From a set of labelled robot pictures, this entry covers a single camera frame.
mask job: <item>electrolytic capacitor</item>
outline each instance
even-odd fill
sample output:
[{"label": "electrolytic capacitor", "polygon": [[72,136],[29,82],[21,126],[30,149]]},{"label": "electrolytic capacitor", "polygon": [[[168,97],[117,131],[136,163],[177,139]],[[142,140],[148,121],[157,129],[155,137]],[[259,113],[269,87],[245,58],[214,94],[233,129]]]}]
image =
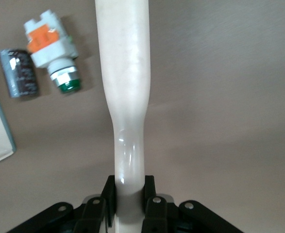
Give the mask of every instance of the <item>electrolytic capacitor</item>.
[{"label": "electrolytic capacitor", "polygon": [[0,62],[10,97],[17,98],[38,93],[33,63],[27,51],[0,50]]}]

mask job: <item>white cylindrical handle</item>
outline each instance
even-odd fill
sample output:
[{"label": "white cylindrical handle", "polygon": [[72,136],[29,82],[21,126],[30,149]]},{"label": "white cylindrical handle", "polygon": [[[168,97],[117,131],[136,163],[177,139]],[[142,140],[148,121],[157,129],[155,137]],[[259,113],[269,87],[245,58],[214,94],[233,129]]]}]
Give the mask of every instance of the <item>white cylindrical handle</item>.
[{"label": "white cylindrical handle", "polygon": [[148,0],[96,0],[105,96],[115,138],[117,233],[141,231],[143,126],[150,94]]}]

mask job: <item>metal screw head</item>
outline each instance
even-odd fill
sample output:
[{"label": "metal screw head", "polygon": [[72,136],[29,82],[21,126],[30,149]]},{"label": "metal screw head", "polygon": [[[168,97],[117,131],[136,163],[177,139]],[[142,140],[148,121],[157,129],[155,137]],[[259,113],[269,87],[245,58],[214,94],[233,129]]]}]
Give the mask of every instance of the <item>metal screw head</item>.
[{"label": "metal screw head", "polygon": [[96,200],[93,200],[93,204],[96,205],[96,204],[99,204],[100,203],[100,200],[96,199]]},{"label": "metal screw head", "polygon": [[189,209],[189,210],[194,208],[194,205],[192,203],[190,203],[190,202],[187,202],[184,206],[185,206],[186,209]]},{"label": "metal screw head", "polygon": [[153,202],[160,203],[162,200],[158,197],[153,198]]},{"label": "metal screw head", "polygon": [[66,210],[67,208],[63,205],[63,206],[60,206],[59,208],[58,208],[58,211],[64,211],[64,210]]}]

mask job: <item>gray surface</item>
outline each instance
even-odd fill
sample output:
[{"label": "gray surface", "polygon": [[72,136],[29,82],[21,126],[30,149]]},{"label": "gray surface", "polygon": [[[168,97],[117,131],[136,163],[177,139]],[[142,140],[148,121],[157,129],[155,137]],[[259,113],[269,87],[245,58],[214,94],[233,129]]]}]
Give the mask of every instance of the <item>gray surface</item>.
[{"label": "gray surface", "polygon": [[[0,233],[58,201],[77,207],[113,174],[113,132],[91,0],[0,0],[0,49],[52,9],[81,56],[83,90],[0,102],[17,152],[0,162]],[[247,233],[285,232],[285,0],[152,0],[146,173]]]}]

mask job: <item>green push button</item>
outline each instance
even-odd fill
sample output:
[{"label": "green push button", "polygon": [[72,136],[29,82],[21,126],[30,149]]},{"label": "green push button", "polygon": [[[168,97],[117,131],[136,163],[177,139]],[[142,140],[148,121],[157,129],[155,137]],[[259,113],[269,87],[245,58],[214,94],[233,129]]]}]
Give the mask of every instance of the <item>green push button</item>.
[{"label": "green push button", "polygon": [[62,93],[68,93],[81,89],[80,80],[74,79],[59,86]]}]

